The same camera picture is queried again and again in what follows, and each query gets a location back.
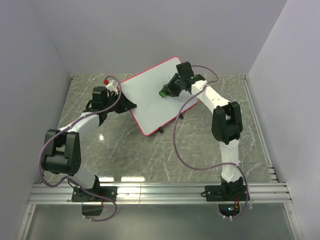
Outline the green whiteboard eraser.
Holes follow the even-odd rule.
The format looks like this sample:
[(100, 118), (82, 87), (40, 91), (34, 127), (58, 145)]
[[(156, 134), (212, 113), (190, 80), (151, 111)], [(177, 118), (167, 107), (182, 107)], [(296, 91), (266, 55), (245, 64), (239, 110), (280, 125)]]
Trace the green whiteboard eraser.
[(166, 95), (167, 95), (167, 93), (165, 91), (160, 91), (159, 94), (162, 98), (166, 97)]

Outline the pink framed whiteboard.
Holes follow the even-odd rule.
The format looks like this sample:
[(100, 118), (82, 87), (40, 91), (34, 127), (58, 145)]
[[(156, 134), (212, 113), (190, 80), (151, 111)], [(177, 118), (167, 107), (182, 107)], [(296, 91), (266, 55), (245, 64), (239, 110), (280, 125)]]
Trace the pink framed whiteboard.
[(150, 136), (174, 120), (181, 106), (192, 96), (187, 91), (182, 91), (178, 97), (159, 94), (180, 63), (181, 59), (174, 56), (121, 82), (124, 96), (136, 104), (130, 112), (144, 136)]

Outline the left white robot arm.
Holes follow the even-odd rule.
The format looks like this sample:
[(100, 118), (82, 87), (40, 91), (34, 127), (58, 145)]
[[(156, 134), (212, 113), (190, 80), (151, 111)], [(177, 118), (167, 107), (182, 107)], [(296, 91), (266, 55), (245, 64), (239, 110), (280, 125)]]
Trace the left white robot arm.
[(48, 171), (72, 182), (77, 195), (96, 201), (102, 195), (99, 178), (82, 166), (81, 139), (100, 127), (108, 114), (122, 114), (136, 108), (116, 87), (98, 86), (92, 90), (79, 118), (60, 129), (49, 129), (39, 154), (40, 174)]

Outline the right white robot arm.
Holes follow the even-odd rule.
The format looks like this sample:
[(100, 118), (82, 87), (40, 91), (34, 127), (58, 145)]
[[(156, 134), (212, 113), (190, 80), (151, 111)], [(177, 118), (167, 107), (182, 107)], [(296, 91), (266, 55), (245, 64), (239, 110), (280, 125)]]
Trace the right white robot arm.
[(240, 104), (229, 101), (215, 91), (201, 74), (195, 74), (192, 65), (184, 62), (176, 65), (177, 72), (159, 92), (161, 97), (178, 97), (182, 91), (198, 98), (211, 112), (211, 132), (218, 142), (222, 167), (221, 184), (206, 187), (208, 200), (226, 202), (236, 200), (246, 192), (244, 178), (239, 168), (239, 141), (243, 131)]

